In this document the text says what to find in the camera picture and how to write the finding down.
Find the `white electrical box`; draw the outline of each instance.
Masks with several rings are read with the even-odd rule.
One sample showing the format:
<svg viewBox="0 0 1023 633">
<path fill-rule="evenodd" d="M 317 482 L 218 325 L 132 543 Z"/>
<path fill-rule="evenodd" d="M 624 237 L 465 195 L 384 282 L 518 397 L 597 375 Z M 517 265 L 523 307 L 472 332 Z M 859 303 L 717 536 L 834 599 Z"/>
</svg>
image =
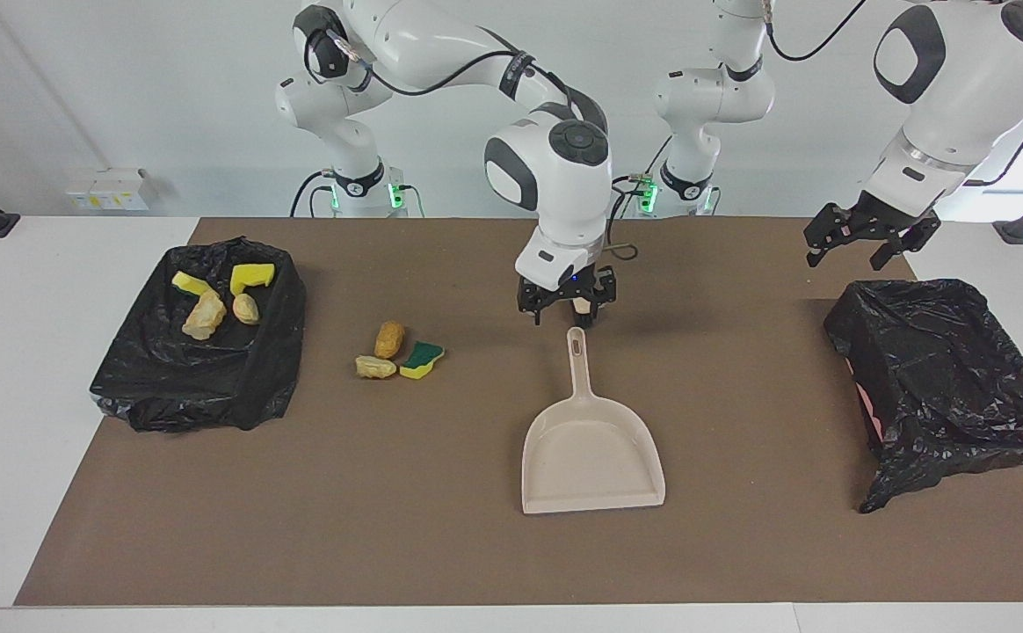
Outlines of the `white electrical box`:
<svg viewBox="0 0 1023 633">
<path fill-rule="evenodd" d="M 148 211 L 151 187 L 139 169 L 94 172 L 93 180 L 77 180 L 66 187 L 75 208 L 103 211 Z"/>
</svg>

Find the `dustpan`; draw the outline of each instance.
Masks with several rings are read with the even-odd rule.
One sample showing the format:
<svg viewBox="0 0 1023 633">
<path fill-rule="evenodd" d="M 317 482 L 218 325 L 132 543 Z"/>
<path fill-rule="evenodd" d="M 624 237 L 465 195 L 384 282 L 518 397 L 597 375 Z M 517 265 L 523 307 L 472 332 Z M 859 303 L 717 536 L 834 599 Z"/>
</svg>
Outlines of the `dustpan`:
<svg viewBox="0 0 1023 633">
<path fill-rule="evenodd" d="M 573 396 L 535 417 L 523 444 L 523 511 L 572 512 L 664 503 L 652 433 L 628 406 L 590 390 L 585 332 L 567 332 Z"/>
</svg>

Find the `trash bag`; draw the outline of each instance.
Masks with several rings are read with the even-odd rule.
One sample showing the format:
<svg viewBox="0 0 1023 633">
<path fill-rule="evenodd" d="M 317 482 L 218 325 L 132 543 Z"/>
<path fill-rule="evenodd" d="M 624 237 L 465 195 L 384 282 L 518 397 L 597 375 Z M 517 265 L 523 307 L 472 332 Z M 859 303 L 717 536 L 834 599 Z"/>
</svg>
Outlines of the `trash bag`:
<svg viewBox="0 0 1023 633">
<path fill-rule="evenodd" d="M 1023 464 L 1023 357 L 973 285 L 856 281 L 825 329 L 880 461 L 860 512 L 951 473 Z"/>
<path fill-rule="evenodd" d="M 269 287 L 248 288 L 261 323 L 246 325 L 230 306 L 230 270 L 274 264 Z M 227 306 L 208 341 L 182 331 L 197 298 L 172 285 L 178 270 L 206 279 Z M 107 416 L 134 429 L 241 429 L 281 417 L 297 388 L 304 333 L 304 283 L 290 254 L 246 237 L 164 254 L 125 317 L 90 394 Z"/>
</svg>

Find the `white table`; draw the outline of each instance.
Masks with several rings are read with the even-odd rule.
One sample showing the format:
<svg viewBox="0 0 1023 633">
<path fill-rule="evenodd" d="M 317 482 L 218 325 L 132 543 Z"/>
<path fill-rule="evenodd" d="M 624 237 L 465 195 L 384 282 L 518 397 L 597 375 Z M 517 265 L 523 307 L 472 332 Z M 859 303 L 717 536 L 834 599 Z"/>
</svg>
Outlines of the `white table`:
<svg viewBox="0 0 1023 633">
<path fill-rule="evenodd" d="M 0 630 L 1023 630 L 1023 604 L 10 608 L 101 420 L 90 377 L 151 267 L 195 223 L 25 217 L 0 240 Z M 949 223 L 909 263 L 977 285 L 1023 353 L 1023 247 Z"/>
</svg>

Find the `green and yellow sponge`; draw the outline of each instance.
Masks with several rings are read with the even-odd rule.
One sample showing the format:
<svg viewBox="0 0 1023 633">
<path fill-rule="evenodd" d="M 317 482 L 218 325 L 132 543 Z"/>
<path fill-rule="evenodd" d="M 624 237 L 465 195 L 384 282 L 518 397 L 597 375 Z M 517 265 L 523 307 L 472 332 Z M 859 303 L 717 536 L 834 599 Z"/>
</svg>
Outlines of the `green and yellow sponge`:
<svg viewBox="0 0 1023 633">
<path fill-rule="evenodd" d="M 408 378 L 418 379 L 430 373 L 434 368 L 434 363 L 442 356 L 445 356 L 445 349 L 431 342 L 416 342 L 414 352 L 404 363 L 398 366 L 398 372 Z"/>
</svg>

